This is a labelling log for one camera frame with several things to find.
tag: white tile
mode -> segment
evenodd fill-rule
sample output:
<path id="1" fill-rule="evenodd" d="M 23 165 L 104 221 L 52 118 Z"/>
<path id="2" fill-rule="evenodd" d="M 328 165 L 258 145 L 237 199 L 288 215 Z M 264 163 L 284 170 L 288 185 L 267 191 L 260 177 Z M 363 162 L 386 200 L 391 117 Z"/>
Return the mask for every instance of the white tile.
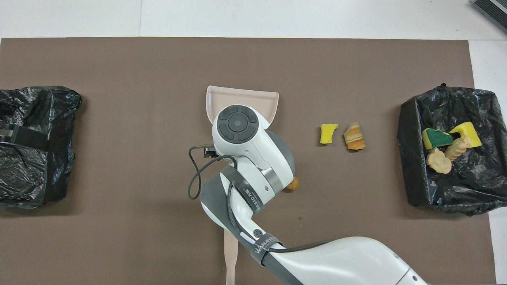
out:
<path id="1" fill-rule="evenodd" d="M 0 38 L 132 37 L 141 0 L 1 0 Z"/>
<path id="2" fill-rule="evenodd" d="M 470 41 L 475 88 L 496 93 L 507 118 L 507 41 Z M 489 212 L 496 282 L 507 283 L 507 207 Z"/>
<path id="3" fill-rule="evenodd" d="M 469 0 L 143 0 L 140 35 L 507 40 Z"/>

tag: velcro strap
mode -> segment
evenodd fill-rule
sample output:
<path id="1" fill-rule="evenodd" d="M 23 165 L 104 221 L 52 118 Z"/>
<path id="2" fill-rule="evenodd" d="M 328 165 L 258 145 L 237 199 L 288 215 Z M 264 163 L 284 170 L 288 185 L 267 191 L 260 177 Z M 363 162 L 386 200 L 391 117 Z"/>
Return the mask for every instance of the velcro strap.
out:
<path id="1" fill-rule="evenodd" d="M 280 242 L 276 237 L 274 237 L 270 233 L 263 234 L 254 244 L 253 249 L 250 251 L 250 254 L 252 257 L 257 260 L 257 262 L 264 266 L 262 264 L 262 259 L 266 255 L 266 253 L 269 251 L 269 249 L 275 244 Z"/>
<path id="2" fill-rule="evenodd" d="M 234 185 L 241 197 L 245 199 L 246 203 L 255 214 L 264 208 L 264 203 L 253 187 L 234 167 L 228 165 L 220 172 L 232 183 L 232 185 Z"/>

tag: trash bag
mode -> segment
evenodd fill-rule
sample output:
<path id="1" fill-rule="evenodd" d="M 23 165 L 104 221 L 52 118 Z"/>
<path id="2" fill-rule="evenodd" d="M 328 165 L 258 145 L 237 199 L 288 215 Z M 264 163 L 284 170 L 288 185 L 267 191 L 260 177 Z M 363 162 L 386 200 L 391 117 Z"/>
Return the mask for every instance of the trash bag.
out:
<path id="1" fill-rule="evenodd" d="M 0 207 L 34 208 L 66 196 L 81 102 L 61 86 L 0 90 Z"/>
<path id="2" fill-rule="evenodd" d="M 448 132 L 464 122 L 472 122 L 482 146 L 468 148 L 450 173 L 435 172 L 426 165 L 422 131 Z M 411 98 L 401 107 L 397 142 L 411 205 L 467 216 L 507 205 L 507 130 L 493 92 L 442 84 Z"/>

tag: beige food piece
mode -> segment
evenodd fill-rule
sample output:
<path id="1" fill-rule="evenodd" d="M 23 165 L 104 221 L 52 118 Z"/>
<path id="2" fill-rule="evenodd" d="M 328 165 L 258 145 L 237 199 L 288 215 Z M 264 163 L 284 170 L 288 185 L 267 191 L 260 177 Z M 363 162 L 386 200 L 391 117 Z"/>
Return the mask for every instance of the beige food piece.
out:
<path id="1" fill-rule="evenodd" d="M 343 134 L 343 137 L 347 143 L 347 148 L 350 150 L 363 150 L 366 148 L 359 123 L 352 123 Z"/>
<path id="2" fill-rule="evenodd" d="M 297 177 L 294 177 L 294 180 L 292 180 L 292 182 L 289 183 L 286 188 L 291 191 L 299 189 L 299 179 Z"/>
<path id="3" fill-rule="evenodd" d="M 445 151 L 445 157 L 449 158 L 451 161 L 455 160 L 458 156 L 466 151 L 470 147 L 470 137 L 464 135 L 460 138 L 454 140 L 452 145 L 450 145 Z"/>
<path id="4" fill-rule="evenodd" d="M 448 174 L 451 172 L 451 160 L 445 157 L 445 154 L 438 148 L 434 148 L 426 158 L 426 164 L 438 173 Z"/>

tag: brown table mat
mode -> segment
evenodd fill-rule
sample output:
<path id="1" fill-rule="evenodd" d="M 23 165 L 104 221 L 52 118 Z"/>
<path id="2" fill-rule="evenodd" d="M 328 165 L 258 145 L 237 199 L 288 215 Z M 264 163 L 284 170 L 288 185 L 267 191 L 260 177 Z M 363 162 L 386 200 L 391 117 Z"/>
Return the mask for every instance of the brown table mat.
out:
<path id="1" fill-rule="evenodd" d="M 280 93 L 270 130 L 291 148 L 301 188 L 255 220 L 286 246 L 367 236 L 427 282 L 494 283 L 487 215 L 406 202 L 400 105 L 442 82 L 473 87 L 467 42 L 2 39 L 1 89 L 62 85 L 84 103 L 68 196 L 0 210 L 0 283 L 225 284 L 223 231 L 186 193 L 188 148 L 211 142 L 208 85 Z M 358 153 L 342 136 L 354 121 L 367 144 Z M 331 145 L 318 143 L 323 123 L 340 124 Z M 236 281 L 281 283 L 243 248 Z"/>

